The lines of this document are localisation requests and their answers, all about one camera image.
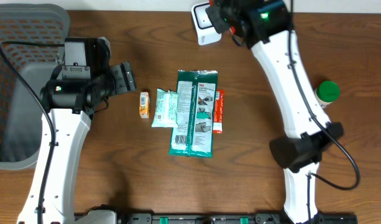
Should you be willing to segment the orange tissue pack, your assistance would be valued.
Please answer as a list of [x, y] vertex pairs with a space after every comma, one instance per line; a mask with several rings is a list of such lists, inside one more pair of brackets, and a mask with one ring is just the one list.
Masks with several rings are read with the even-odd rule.
[[149, 119], [150, 117], [150, 97], [147, 91], [140, 93], [139, 115], [142, 119]]

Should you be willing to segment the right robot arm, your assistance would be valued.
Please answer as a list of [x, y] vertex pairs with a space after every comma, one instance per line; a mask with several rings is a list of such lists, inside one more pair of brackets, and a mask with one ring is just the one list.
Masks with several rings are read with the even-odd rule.
[[234, 42], [246, 45], [263, 68], [283, 119], [285, 135], [269, 142], [285, 175], [283, 211], [292, 223], [319, 222], [315, 177], [323, 152], [343, 135], [320, 107], [303, 67], [283, 1], [211, 1], [206, 9], [216, 32], [231, 30]]

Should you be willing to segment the light green wipes pack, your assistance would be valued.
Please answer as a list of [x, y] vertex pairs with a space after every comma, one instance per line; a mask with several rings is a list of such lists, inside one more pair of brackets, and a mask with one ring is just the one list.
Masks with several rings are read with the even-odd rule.
[[157, 90], [153, 128], [177, 128], [178, 93], [174, 91]]

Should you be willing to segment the green lid seasoning jar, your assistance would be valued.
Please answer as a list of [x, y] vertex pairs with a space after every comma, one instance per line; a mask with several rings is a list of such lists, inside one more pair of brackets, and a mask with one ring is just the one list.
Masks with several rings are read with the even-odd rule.
[[314, 93], [320, 107], [325, 108], [339, 98], [341, 91], [337, 83], [324, 81], [314, 90]]

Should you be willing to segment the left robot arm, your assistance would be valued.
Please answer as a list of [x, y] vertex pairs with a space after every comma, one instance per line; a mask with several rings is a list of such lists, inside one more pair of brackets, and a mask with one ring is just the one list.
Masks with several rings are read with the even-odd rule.
[[34, 178], [17, 223], [118, 223], [117, 212], [107, 208], [92, 210], [75, 218], [74, 193], [81, 150], [90, 130], [86, 113], [52, 109], [42, 117], [42, 140]]

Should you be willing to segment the red stick sachet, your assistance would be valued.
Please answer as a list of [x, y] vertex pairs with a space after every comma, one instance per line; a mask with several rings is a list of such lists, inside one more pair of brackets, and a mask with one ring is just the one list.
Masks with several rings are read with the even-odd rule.
[[213, 133], [223, 133], [223, 112], [224, 112], [224, 90], [216, 91], [216, 99], [214, 106], [214, 121], [213, 121]]

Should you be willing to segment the red snack packet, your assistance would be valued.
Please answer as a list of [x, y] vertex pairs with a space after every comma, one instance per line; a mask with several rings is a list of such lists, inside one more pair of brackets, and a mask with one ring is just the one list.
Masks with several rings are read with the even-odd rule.
[[227, 18], [224, 17], [223, 3], [224, 1], [209, 0], [209, 7], [206, 9], [208, 18], [218, 34], [227, 33], [234, 35], [236, 31], [235, 28], [231, 26]]

